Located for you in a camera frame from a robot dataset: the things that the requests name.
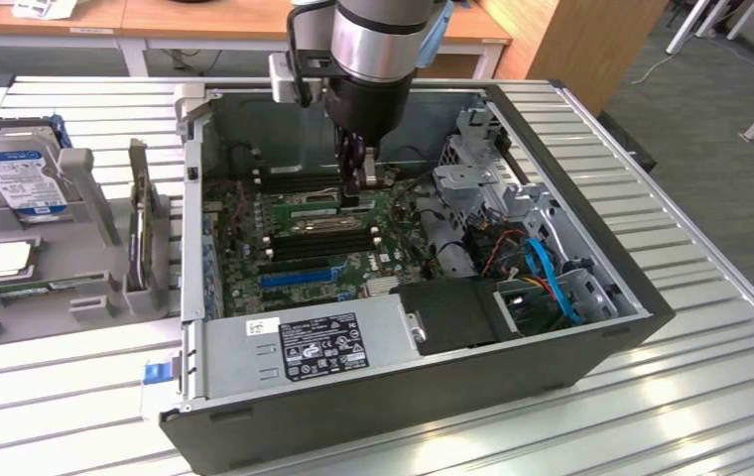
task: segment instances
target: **green circuit board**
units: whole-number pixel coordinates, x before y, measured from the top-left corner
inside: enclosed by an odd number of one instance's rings
[[[359,205],[350,208],[339,206],[334,189],[271,194],[247,181],[213,182],[204,210],[215,223],[224,316],[363,298],[371,279],[396,277],[406,284],[436,274],[435,260],[424,258],[427,239],[414,215],[406,219],[388,216],[394,195],[408,182],[400,180],[392,188],[363,191]],[[330,265],[331,281],[260,285],[266,276],[303,272],[263,273],[266,265],[280,263],[266,255],[268,237],[315,236],[339,230],[370,230],[379,239],[370,251],[320,257]]]

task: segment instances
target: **slatted metal surface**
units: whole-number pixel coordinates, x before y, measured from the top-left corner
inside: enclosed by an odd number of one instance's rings
[[[111,196],[128,188],[117,149],[153,144],[179,234],[175,83],[109,81],[20,78],[0,114],[64,114]],[[570,389],[237,474],[754,474],[754,291],[566,95],[537,81],[505,90],[678,316]],[[176,242],[172,259],[176,284]],[[0,346],[0,474],[189,474],[139,416],[139,367],[177,342],[169,319]]]

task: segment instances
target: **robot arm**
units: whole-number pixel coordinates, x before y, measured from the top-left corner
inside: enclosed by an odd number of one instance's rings
[[[379,185],[379,141],[400,121],[415,68],[435,56],[451,7],[446,0],[331,0],[290,13],[290,52],[271,57],[274,97],[307,107],[327,81],[346,196]]]

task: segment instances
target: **floor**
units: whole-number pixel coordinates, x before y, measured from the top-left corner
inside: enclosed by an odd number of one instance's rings
[[[607,112],[660,163],[654,178],[661,186],[754,284],[754,143],[737,135],[754,121],[754,66],[712,41],[692,39],[649,80],[631,84],[668,57],[664,48],[674,31],[665,22],[658,22]],[[200,52],[187,62],[204,70],[215,58],[213,52]],[[171,68],[163,52],[148,52],[148,61],[155,75],[189,74]],[[264,53],[229,52],[209,75],[264,75],[264,69]],[[0,72],[124,75],[125,69],[119,51],[0,49]]]

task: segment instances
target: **power supply label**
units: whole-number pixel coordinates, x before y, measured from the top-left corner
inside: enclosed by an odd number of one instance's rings
[[[356,315],[280,323],[286,378],[292,382],[368,367]]]
[[[57,181],[44,170],[38,151],[0,152],[0,193],[9,207],[28,215],[56,213],[68,204]]]

